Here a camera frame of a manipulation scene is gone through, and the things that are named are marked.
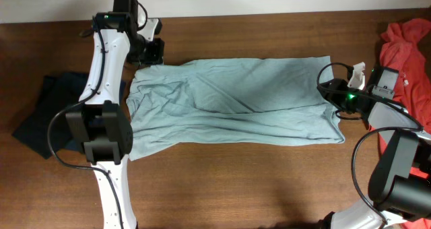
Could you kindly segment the light blue t-shirt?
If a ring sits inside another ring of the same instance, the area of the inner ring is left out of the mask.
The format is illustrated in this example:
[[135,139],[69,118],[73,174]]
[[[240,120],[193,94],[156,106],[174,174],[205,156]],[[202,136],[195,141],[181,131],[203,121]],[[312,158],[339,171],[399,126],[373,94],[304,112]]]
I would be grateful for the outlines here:
[[130,158],[178,143],[343,143],[335,107],[317,90],[328,56],[201,59],[136,72],[127,106]]

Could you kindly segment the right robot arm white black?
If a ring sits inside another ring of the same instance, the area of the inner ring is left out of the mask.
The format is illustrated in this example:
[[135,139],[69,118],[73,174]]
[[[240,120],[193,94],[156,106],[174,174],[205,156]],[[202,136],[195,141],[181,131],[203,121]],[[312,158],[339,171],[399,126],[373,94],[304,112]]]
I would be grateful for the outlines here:
[[[393,100],[399,72],[376,67],[366,81],[363,63],[346,69],[347,79],[318,81],[317,89],[339,112],[358,113],[372,128],[352,153],[352,180],[360,200],[343,211],[329,213],[318,222],[318,228],[388,228],[429,219],[430,177],[410,171],[418,168],[430,174],[430,134],[404,105]],[[367,193],[363,193],[356,177],[356,156],[362,143],[375,133],[387,146],[370,176]]]

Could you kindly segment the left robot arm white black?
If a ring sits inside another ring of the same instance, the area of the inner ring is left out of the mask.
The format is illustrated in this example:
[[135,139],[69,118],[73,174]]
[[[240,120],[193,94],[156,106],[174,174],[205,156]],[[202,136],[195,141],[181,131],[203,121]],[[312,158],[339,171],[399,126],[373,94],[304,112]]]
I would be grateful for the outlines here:
[[149,18],[138,0],[114,0],[112,11],[92,20],[94,54],[78,103],[65,112],[73,139],[98,183],[104,228],[136,229],[127,165],[133,145],[129,119],[120,107],[125,63],[157,65],[164,61],[161,20]]

